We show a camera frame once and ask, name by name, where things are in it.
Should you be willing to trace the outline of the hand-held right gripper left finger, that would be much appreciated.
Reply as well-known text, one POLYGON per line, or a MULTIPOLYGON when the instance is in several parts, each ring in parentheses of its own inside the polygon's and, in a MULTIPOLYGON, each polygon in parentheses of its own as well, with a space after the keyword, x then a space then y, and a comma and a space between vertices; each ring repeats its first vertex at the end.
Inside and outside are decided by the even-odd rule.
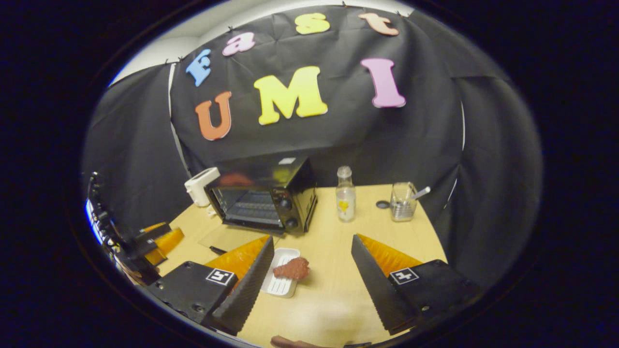
POLYGON ((147 290, 186 319, 237 335, 254 307, 274 253, 272 236, 263 236, 214 259, 210 266, 186 261, 147 290))

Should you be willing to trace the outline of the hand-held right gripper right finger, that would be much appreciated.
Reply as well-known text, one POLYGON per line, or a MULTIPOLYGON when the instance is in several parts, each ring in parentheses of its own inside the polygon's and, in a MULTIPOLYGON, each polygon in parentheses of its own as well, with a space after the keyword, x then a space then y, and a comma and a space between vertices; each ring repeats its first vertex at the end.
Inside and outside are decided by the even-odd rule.
POLYGON ((351 254, 389 334, 425 330, 457 315, 483 289, 446 262, 420 262, 368 236, 353 236, 351 254))

